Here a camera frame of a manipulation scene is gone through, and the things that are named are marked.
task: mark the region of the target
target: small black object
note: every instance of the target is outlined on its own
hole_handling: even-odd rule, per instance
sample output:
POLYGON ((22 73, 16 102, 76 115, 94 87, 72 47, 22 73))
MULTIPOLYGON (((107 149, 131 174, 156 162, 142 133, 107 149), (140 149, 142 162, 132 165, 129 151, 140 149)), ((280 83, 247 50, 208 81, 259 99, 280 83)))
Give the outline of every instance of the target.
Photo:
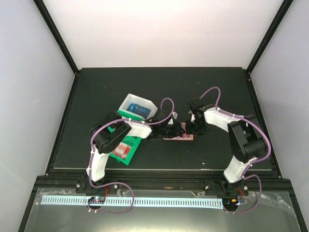
MULTIPOLYGON (((168 115, 169 113, 160 111, 154 117, 148 119, 147 122, 158 122, 166 118, 168 115)), ((160 124, 151 125, 151 129, 152 132, 147 139, 158 138, 160 136, 166 139, 171 139, 177 136, 182 136, 185 133, 185 130, 182 128, 182 124, 173 116, 160 124)))
MULTIPOLYGON (((88 199, 87 201, 87 208, 88 208, 88 204, 104 204, 105 202, 105 197, 91 197, 88 199)), ((100 209, 102 206, 95 206, 95 205, 90 205, 89 208, 91 209, 100 209)))
MULTIPOLYGON (((260 127, 259 122, 253 115, 245 118, 260 127)), ((239 120, 230 122, 227 127, 232 152, 239 161, 246 163, 252 157, 258 157, 266 152, 266 142, 262 135, 250 124, 239 120)))
POLYGON ((233 202, 232 199, 222 198, 223 206, 227 211, 235 212, 238 209, 238 201, 233 202))
POLYGON ((236 183, 229 183, 223 175, 220 179, 205 180, 204 185, 206 196, 237 198, 240 195, 238 188, 243 189, 243 194, 245 196, 249 195, 248 191, 244 190, 244 186, 246 185, 244 180, 240 180, 236 183))
POLYGON ((206 110, 214 107, 214 105, 205 106, 199 98, 194 98, 189 102, 190 114, 194 115, 194 121, 187 120, 185 122, 185 130, 187 134, 203 135, 208 130, 204 113, 206 110))
MULTIPOLYGON (((110 112, 102 121, 100 121, 92 130, 91 136, 98 131, 105 124, 116 120, 121 119, 121 115, 117 111, 110 112)), ((125 136, 132 129, 129 124, 126 122, 118 122, 110 126, 114 129, 113 132, 110 132, 108 128, 100 131, 94 138, 94 144, 96 145, 98 152, 108 154, 114 151, 125 136)))

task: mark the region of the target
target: green tray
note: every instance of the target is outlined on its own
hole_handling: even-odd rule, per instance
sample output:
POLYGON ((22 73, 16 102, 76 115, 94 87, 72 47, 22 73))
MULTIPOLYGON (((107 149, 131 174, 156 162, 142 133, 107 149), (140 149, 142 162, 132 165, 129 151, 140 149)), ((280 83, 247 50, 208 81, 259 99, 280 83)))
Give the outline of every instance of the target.
MULTIPOLYGON (((123 111, 121 111, 121 110, 118 110, 118 113, 119 113, 121 116, 123 116, 123 117, 131 118, 131 119, 133 119, 133 120, 142 121, 142 118, 137 117, 137 116, 135 116, 135 115, 131 115, 131 114, 127 113, 127 112, 123 112, 123 111)), ((110 132, 113 132, 113 129, 110 128, 110 127, 108 127, 108 130, 109 130, 110 132)), ((131 150, 129 151, 129 153, 128 153, 126 159, 123 159, 123 158, 121 158, 121 157, 119 157, 119 156, 113 154, 112 152, 110 153, 110 156, 113 157, 113 158, 115 158, 118 162, 122 162, 122 163, 124 163, 124 164, 126 164, 126 165, 129 165, 129 163, 130 163, 130 161, 131 161, 131 159, 132 159, 132 157, 133 157, 133 155, 134 155, 134 153, 135 153, 137 147, 139 146, 141 140, 142 140, 142 138, 140 138, 140 137, 126 136, 126 137, 122 140, 122 143, 127 144, 128 146, 131 147, 131 150)))

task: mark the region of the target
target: white wall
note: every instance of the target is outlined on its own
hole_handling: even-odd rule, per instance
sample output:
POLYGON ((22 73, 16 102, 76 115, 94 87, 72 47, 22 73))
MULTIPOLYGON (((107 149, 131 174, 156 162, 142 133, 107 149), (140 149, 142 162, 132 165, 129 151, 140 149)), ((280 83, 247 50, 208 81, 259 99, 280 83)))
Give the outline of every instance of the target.
POLYGON ((44 0, 78 68, 247 68, 282 0, 44 0))
POLYGON ((17 231, 44 174, 73 73, 31 0, 0 4, 0 231, 17 231))
POLYGON ((252 78, 285 178, 309 226, 309 2, 294 1, 252 78))

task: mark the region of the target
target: black platform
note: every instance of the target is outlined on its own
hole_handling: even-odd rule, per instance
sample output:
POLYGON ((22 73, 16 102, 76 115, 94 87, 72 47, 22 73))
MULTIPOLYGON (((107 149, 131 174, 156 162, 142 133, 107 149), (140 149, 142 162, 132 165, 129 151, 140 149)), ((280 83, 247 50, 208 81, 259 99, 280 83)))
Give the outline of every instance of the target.
MULTIPOLYGON (((157 106, 165 97, 175 102, 178 120, 185 121, 188 102, 212 86, 221 89, 219 107, 239 115, 255 114, 242 68, 84 68, 81 70, 57 150, 54 169, 85 169, 90 157, 90 131, 128 93, 157 106)), ((215 103, 213 90, 205 104, 215 103)), ((170 109, 170 103, 164 107, 170 109)), ((224 170, 232 159, 228 133, 213 128, 193 141, 143 140, 126 166, 109 158, 109 170, 204 171, 224 170)), ((269 160, 253 166, 271 170, 269 160)))

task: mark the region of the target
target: purple wire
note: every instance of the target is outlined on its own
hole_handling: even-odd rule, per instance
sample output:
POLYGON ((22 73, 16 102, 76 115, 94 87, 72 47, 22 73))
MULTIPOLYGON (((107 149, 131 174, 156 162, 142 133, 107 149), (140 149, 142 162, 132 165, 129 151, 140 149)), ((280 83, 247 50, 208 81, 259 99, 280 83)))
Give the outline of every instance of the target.
POLYGON ((218 103, 219 103, 219 100, 220 100, 220 97, 221 97, 221 90, 219 87, 217 86, 214 86, 214 87, 211 87, 209 89, 207 89, 203 95, 200 97, 200 99, 202 99, 207 93, 209 93, 209 91, 213 90, 213 89, 217 89, 218 90, 218 97, 217 97, 217 101, 216 101, 216 104, 215 104, 215 108, 218 110, 218 112, 221 112, 222 114, 225 114, 227 116, 231 116, 231 117, 235 117, 237 119, 240 119, 242 121, 245 121, 246 123, 250 124, 251 126, 253 126, 264 138, 266 144, 267 144, 267 154, 263 157, 263 158, 260 158, 260 159, 257 159, 255 161, 252 161, 247 167, 246 169, 243 171, 242 173, 242 176, 245 175, 245 173, 247 172, 247 170, 250 168, 251 165, 253 165, 254 163, 258 163, 258 162, 261 162, 261 161, 264 161, 266 160, 269 156, 270 156, 270 153, 271 153, 271 145, 270 145, 270 141, 269 139, 267 138, 267 136, 265 135, 265 133, 257 126, 255 125, 253 122, 245 119, 244 117, 242 116, 239 116, 239 115, 235 115, 235 114, 232 114, 230 112, 227 112, 227 111, 224 111, 224 110, 221 110, 221 109, 218 109, 218 103))
POLYGON ((247 170, 251 167, 251 165, 253 165, 254 163, 258 163, 258 162, 261 162, 261 161, 264 161, 266 160, 269 156, 270 156, 270 153, 271 153, 271 145, 270 145, 270 141, 269 139, 267 138, 267 136, 265 135, 265 133, 257 126, 255 125, 253 122, 249 121, 248 119, 242 117, 242 116, 239 116, 239 115, 234 115, 230 112, 227 112, 227 111, 224 111, 224 110, 221 110, 219 109, 218 112, 224 114, 224 115, 227 115, 227 116, 231 116, 231 117, 234 117, 234 118, 237 118, 237 119, 240 119, 248 124, 250 124, 252 127, 254 127, 264 138, 266 144, 267 144, 267 153, 264 157, 260 158, 260 159, 257 159, 257 160, 254 160, 252 161, 247 167, 246 169, 243 171, 243 173, 241 174, 242 176, 244 176, 247 172, 247 170))
POLYGON ((90 183, 90 185, 91 185, 92 187, 94 187, 94 188, 103 188, 103 187, 106 187, 106 186, 109 186, 109 185, 124 185, 124 186, 126 186, 126 187, 131 191, 131 193, 132 193, 132 202, 131 202, 131 205, 129 206, 128 209, 126 209, 126 210, 124 210, 124 211, 114 212, 114 211, 108 211, 108 210, 102 210, 102 209, 97 209, 97 210, 91 209, 91 208, 90 208, 90 204, 93 203, 93 202, 95 202, 95 201, 89 202, 89 203, 88 203, 88 206, 87 206, 87 207, 88 207, 88 209, 89 209, 90 211, 96 211, 96 212, 101 212, 101 213, 109 213, 109 214, 124 214, 124 213, 126 213, 126 212, 128 212, 129 210, 132 209, 133 204, 134 204, 134 193, 133 193, 132 188, 131 188, 129 185, 127 185, 127 184, 125 184, 125 183, 122 183, 122 182, 111 182, 111 183, 108 183, 108 184, 105 184, 105 185, 95 186, 95 185, 93 185, 92 182, 91 182, 90 173, 91 173, 91 170, 89 171, 89 183, 90 183))
POLYGON ((202 96, 200 96, 200 99, 202 99, 206 94, 208 94, 208 93, 209 93, 211 90, 213 90, 213 89, 217 89, 218 92, 219 92, 219 93, 218 93, 217 100, 216 100, 216 104, 215 104, 216 109, 218 109, 218 103, 219 103, 219 100, 220 100, 220 97, 221 97, 221 90, 220 90, 219 87, 214 86, 214 87, 211 87, 211 88, 207 89, 207 90, 205 91, 205 93, 203 93, 202 96))
POLYGON ((228 213, 228 214, 246 214, 246 213, 249 213, 249 212, 253 211, 259 205, 259 203, 261 201, 261 196, 262 196, 262 183, 261 183, 261 179, 258 177, 258 175, 255 175, 255 174, 247 176, 247 177, 244 177, 243 179, 247 180, 247 179, 250 179, 252 177, 256 177, 257 178, 257 180, 259 182, 259 186, 260 186, 260 191, 259 191, 260 194, 259 194, 259 198, 257 199, 256 204, 251 209, 248 209, 248 210, 242 211, 242 212, 228 211, 225 207, 223 207, 223 210, 226 211, 226 213, 228 213))
MULTIPOLYGON (((160 123, 166 121, 167 119, 169 119, 169 118, 172 116, 172 114, 173 114, 173 112, 174 112, 174 109, 175 109, 175 104, 174 104, 174 102, 173 102, 173 100, 172 100, 171 98, 164 98, 164 99, 162 100, 162 102, 161 102, 161 108, 162 108, 162 104, 163 104, 163 102, 164 102, 165 100, 170 100, 170 102, 172 103, 172 110, 171 110, 170 114, 169 114, 166 118, 162 119, 161 121, 153 122, 153 123, 144 123, 145 125, 160 124, 160 123)), ((99 129, 92 135, 92 137, 91 137, 91 139, 90 139, 91 150, 92 150, 93 152, 95 152, 95 146, 94 146, 93 141, 94 141, 95 137, 97 136, 97 134, 99 134, 102 130, 104 130, 105 128, 109 127, 110 125, 112 125, 112 124, 114 124, 114 123, 122 122, 122 121, 128 122, 128 121, 130 121, 130 119, 127 119, 127 118, 116 119, 116 120, 113 120, 113 121, 111 121, 111 122, 105 124, 105 125, 102 126, 101 128, 99 128, 99 129)), ((143 124, 141 121, 136 121, 136 120, 131 120, 131 122, 143 124)), ((113 211, 107 211, 107 210, 97 210, 96 212, 103 212, 103 213, 110 213, 110 214, 124 214, 124 213, 128 212, 128 211, 133 207, 133 204, 134 204, 134 192, 133 192, 132 188, 131 188, 129 185, 127 185, 127 184, 125 184, 125 183, 122 183, 122 182, 112 182, 112 183, 108 183, 108 184, 104 184, 104 185, 100 185, 100 186, 94 185, 94 184, 92 183, 92 180, 91 180, 91 172, 92 172, 91 169, 92 169, 92 160, 93 160, 93 156, 94 156, 94 154, 91 153, 90 160, 89 160, 89 165, 88 165, 88 167, 89 167, 89 175, 88 175, 88 177, 89 177, 89 183, 90 183, 90 186, 91 186, 91 187, 96 188, 96 189, 99 189, 99 188, 104 188, 104 187, 109 186, 109 185, 119 184, 119 185, 126 186, 126 187, 131 191, 131 193, 132 193, 132 203, 131 203, 131 205, 129 206, 128 209, 126 209, 126 210, 124 210, 124 211, 121 211, 121 212, 113 212, 113 211)), ((88 209, 89 209, 89 210, 93 210, 93 209, 90 208, 90 204, 91 204, 91 202, 88 204, 88 209)))
POLYGON ((161 110, 162 110, 162 105, 163 105, 163 102, 164 102, 165 100, 169 100, 169 101, 172 103, 172 110, 171 110, 169 116, 167 116, 166 118, 164 118, 164 119, 162 119, 161 121, 158 121, 158 122, 148 122, 148 123, 145 123, 146 125, 160 124, 160 123, 166 121, 167 119, 169 119, 169 118, 172 116, 172 114, 173 114, 173 112, 174 112, 174 109, 175 109, 175 104, 174 104, 174 102, 173 102, 173 100, 172 100, 171 98, 164 98, 164 99, 162 100, 162 102, 161 102, 160 108, 161 108, 161 110))

